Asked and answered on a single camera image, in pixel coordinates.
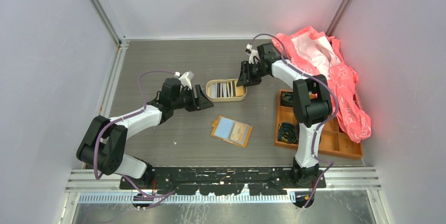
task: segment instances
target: ventilation grille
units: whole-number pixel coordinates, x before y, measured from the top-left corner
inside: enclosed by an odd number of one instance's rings
[[[133,200],[137,193],[83,193],[79,198],[79,203],[153,203],[153,201]],[[171,195],[163,203],[288,203],[296,200],[294,194],[289,195],[260,195],[251,196],[248,192],[242,192],[239,195]]]

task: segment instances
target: metal frame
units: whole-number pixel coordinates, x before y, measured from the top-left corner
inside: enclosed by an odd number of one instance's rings
[[[99,108],[99,114],[104,117],[109,117],[111,106],[113,104],[113,99],[115,98],[116,87],[118,86],[119,75],[121,73],[124,56],[127,52],[128,40],[123,39],[121,44],[116,51],[115,58],[112,63],[112,67],[107,77],[107,85],[105,87],[101,106]]]
[[[65,190],[65,207],[60,219],[60,223],[71,223],[79,203],[92,204],[129,204],[133,202],[133,196],[137,195],[136,190],[120,190],[120,175],[112,174],[102,176],[101,180],[96,180],[92,170],[76,169],[72,170]],[[325,174],[327,188],[318,191],[354,191],[366,190],[369,196],[371,208],[376,222],[389,223],[383,206],[382,188],[378,175],[373,167],[333,167]],[[215,196],[210,194],[203,196],[199,191],[195,195],[172,195],[163,203],[286,203],[295,200],[294,192],[308,191],[308,188],[286,189],[287,195],[274,196],[250,196],[248,185],[239,195]]]
[[[120,44],[121,39],[120,39],[119,35],[117,34],[115,27],[112,25],[109,17],[105,13],[105,10],[104,10],[101,2],[99,0],[90,0],[90,2],[93,5],[93,7],[95,8],[96,12],[99,15],[99,18],[104,23],[104,25],[107,28],[108,32],[112,36],[113,40],[116,42],[116,44]]]
[[[327,36],[332,36],[333,32],[335,31],[336,27],[338,26],[339,22],[341,21],[342,16],[344,15],[344,12],[350,5],[350,2],[352,0],[342,0],[341,4],[339,5],[338,9],[336,10],[335,16],[331,20],[330,25],[327,28],[327,31],[325,32]]]

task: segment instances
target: black cable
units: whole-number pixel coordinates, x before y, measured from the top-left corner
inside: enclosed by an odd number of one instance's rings
[[[284,91],[280,96],[280,105],[284,107],[293,107],[293,93]]]
[[[279,125],[279,135],[277,136],[278,140],[288,144],[297,144],[299,140],[295,128],[296,127],[291,123],[281,123]]]

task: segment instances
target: gray floor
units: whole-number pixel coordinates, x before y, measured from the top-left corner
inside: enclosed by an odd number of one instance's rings
[[[170,40],[130,42],[113,101],[111,116],[126,114],[143,105],[137,87],[139,74],[156,69],[191,70],[192,84],[202,88],[212,79],[238,78],[240,62],[246,60],[247,40]],[[143,79],[148,99],[161,89],[168,74],[154,73]],[[214,108],[187,112],[177,110],[162,125],[133,136],[126,154],[154,166],[290,166],[295,150],[275,147],[276,97],[289,89],[281,80],[264,77],[248,88],[239,102],[215,103]],[[253,126],[246,148],[210,135],[211,122],[219,115]],[[361,160],[324,156],[336,166],[362,166]]]

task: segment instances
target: white wall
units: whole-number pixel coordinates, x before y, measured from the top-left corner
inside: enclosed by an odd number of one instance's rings
[[[394,223],[444,223],[445,0],[353,0],[335,36],[372,118],[364,158]]]
[[[342,0],[101,0],[129,39],[326,30]]]
[[[116,45],[89,0],[0,0],[0,222],[55,223]]]

